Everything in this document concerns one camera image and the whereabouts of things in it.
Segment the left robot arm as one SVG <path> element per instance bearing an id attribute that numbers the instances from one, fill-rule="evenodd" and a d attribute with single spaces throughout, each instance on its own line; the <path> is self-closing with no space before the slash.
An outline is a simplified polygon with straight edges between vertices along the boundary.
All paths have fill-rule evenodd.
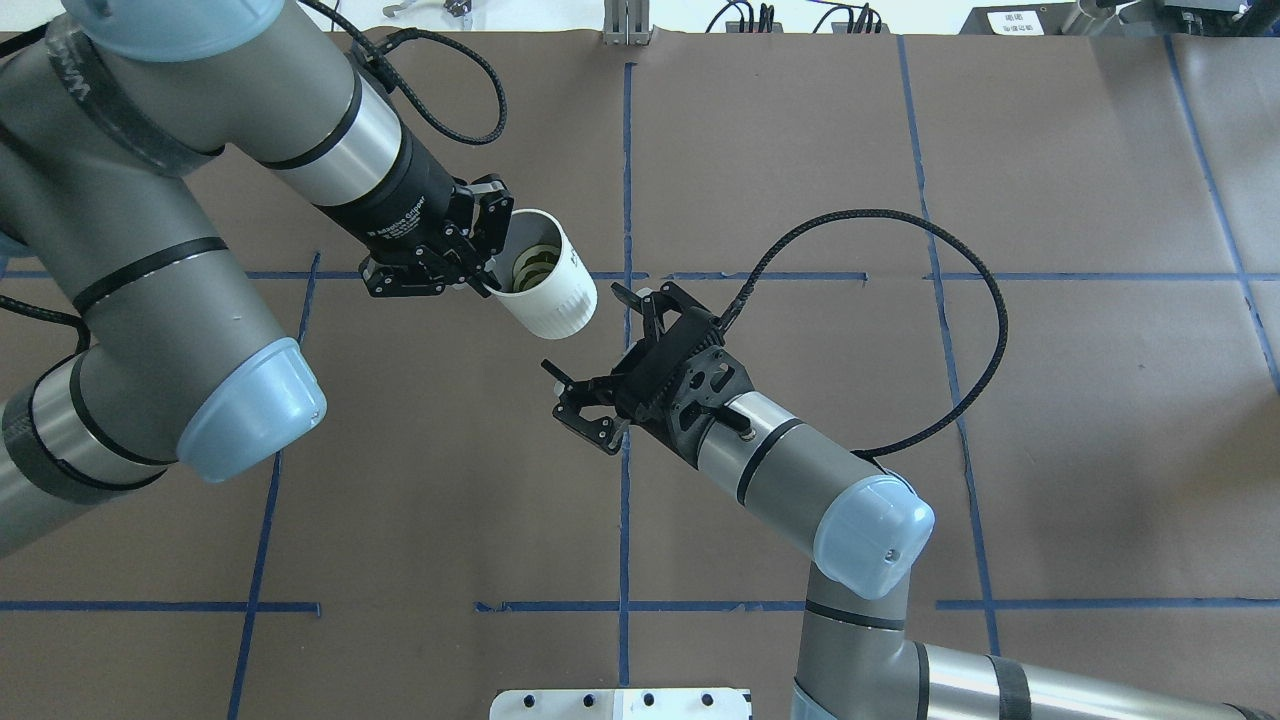
<path id="1" fill-rule="evenodd" d="M 36 258 L 78 348 L 3 407 L 3 552 L 182 462 L 221 482 L 326 398 L 191 193 L 239 149 L 367 249 L 375 297 L 489 296 L 513 200 L 453 177 L 392 106 L 375 44 L 303 1 L 68 1 L 3 63 L 3 255 Z"/>

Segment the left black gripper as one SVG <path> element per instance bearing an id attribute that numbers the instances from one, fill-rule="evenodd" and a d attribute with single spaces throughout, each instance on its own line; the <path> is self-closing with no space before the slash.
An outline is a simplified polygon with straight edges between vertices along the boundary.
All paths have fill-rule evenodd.
<path id="1" fill-rule="evenodd" d="M 449 287 L 470 287 L 486 299 L 500 290 L 484 266 L 458 263 L 451 254 L 415 255 L 416 247 L 440 240 L 453 197 L 454 224 L 472 254 L 485 261 L 500 254 L 515 210 L 500 176 L 465 183 L 413 135 L 403 136 L 397 150 L 383 146 L 343 158 L 338 174 L 347 181 L 347 193 L 361 195 L 332 206 L 330 219 L 370 250 L 360 263 L 360 278 L 371 297 L 431 297 Z M 396 263 L 402 256 L 408 260 Z"/>

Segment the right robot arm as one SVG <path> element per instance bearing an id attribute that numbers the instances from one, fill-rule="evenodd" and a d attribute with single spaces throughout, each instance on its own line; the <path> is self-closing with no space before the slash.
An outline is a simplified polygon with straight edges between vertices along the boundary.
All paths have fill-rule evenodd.
<path id="1" fill-rule="evenodd" d="M 910 574 L 934 529 L 899 474 L 756 391 L 717 316 L 678 286 L 614 296 L 643 336 L 576 380 L 553 363 L 554 418 L 605 454 L 645 430 L 796 547 L 810 571 L 794 719 L 1262 719 L 1265 711 L 911 641 Z"/>

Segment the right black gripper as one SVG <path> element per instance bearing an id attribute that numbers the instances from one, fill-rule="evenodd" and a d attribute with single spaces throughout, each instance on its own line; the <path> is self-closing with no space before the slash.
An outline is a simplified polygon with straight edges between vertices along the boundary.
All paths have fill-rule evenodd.
<path id="1" fill-rule="evenodd" d="M 730 402 L 753 391 L 753 383 L 724 350 L 721 319 L 675 282 L 644 293 L 614 282 L 611 291 L 640 315 L 641 338 L 617 372 L 585 380 L 541 360 L 557 383 L 552 416 L 611 456 L 621 451 L 631 423 L 692 468 L 699 466 L 701 442 L 717 423 L 751 439 L 753 423 Z M 586 407 L 604 407 L 605 415 L 586 418 Z"/>

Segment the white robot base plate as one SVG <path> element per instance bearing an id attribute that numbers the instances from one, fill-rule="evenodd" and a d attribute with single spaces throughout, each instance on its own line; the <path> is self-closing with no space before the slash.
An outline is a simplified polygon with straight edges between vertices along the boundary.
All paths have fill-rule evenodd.
<path id="1" fill-rule="evenodd" d="M 490 719 L 753 719 L 753 701 L 728 687 L 512 689 Z"/>

